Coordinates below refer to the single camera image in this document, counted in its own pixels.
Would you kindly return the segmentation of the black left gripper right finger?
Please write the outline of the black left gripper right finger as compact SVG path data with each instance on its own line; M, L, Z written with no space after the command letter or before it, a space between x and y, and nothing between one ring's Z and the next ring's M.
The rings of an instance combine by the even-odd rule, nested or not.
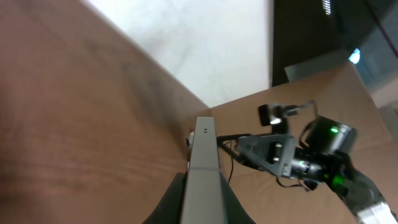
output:
M246 213L238 198L232 191L224 175L220 173L221 194L223 199L223 217L225 224L255 224Z

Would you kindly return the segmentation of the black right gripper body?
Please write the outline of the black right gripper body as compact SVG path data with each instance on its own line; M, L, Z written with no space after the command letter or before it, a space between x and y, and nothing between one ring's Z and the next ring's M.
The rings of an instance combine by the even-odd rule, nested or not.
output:
M323 167L318 162L311 162L303 149L297 149L292 136L277 136L270 141L267 170L276 177L323 181Z

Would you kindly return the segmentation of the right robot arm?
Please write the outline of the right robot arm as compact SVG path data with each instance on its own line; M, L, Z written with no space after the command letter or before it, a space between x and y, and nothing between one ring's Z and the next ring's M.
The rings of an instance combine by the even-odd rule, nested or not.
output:
M218 147L243 166L277 179L297 179L307 191L325 183L358 223L397 223L376 184L357 170L350 157L357 130L324 116L306 125L305 140L289 133L219 136Z

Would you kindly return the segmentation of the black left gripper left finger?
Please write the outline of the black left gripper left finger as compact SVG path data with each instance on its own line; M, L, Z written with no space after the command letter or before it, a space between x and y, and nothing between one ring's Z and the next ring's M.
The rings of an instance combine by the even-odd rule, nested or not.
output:
M186 174L177 173L166 192L142 224L179 224Z

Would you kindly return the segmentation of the rose gold Galaxy smartphone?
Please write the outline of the rose gold Galaxy smartphone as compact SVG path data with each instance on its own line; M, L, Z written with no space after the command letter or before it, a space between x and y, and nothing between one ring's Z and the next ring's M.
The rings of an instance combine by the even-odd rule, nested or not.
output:
M215 119L198 117L180 216L181 224L226 223Z

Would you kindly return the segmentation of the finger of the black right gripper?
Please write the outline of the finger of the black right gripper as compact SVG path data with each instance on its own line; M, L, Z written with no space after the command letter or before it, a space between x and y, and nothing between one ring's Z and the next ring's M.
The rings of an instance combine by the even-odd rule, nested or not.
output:
M237 156L235 152L233 152L231 147L228 147L227 145L224 144L224 142L231 142L234 143L236 142L239 138L241 137L247 137L250 136L251 134L232 134L232 135L225 135L225 136L218 136L216 138L216 143L219 148L224 150L227 154L230 156Z
M271 134L241 137L238 139L238 152L261 171L267 171L267 152L271 140L277 136L291 136L290 134Z

